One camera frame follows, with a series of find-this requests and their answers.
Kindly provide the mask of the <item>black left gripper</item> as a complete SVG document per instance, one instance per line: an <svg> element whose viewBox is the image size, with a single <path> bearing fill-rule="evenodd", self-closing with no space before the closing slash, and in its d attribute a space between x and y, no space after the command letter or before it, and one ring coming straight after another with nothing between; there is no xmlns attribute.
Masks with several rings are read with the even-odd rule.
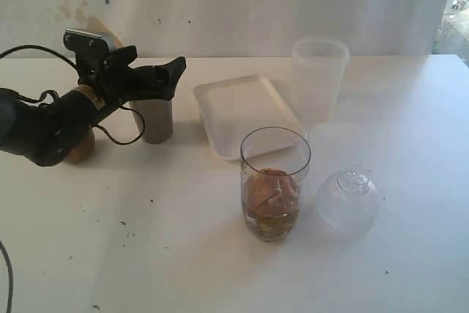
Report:
<svg viewBox="0 0 469 313"><path fill-rule="evenodd" d="M179 56L164 65L145 65L130 68L137 57L134 45L113 51L88 48L74 52L78 74L77 86L62 97L66 107L105 108L122 106L134 100L165 100L174 98L177 84L186 69L185 57ZM124 88L106 84L111 71L126 71Z"/></svg>

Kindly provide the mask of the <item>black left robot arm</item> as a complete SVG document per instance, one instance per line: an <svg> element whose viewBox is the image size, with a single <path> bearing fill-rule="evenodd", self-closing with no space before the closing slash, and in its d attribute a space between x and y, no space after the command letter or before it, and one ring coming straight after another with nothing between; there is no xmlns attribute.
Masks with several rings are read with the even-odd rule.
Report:
<svg viewBox="0 0 469 313"><path fill-rule="evenodd" d="M70 155L93 128L126 103L170 101L186 69L179 56L164 65L132 68L134 45L115 46L106 32L66 29L63 43L75 54L70 66L78 85L65 95L52 89L37 99L1 89L1 150L38 166L55 166Z"/></svg>

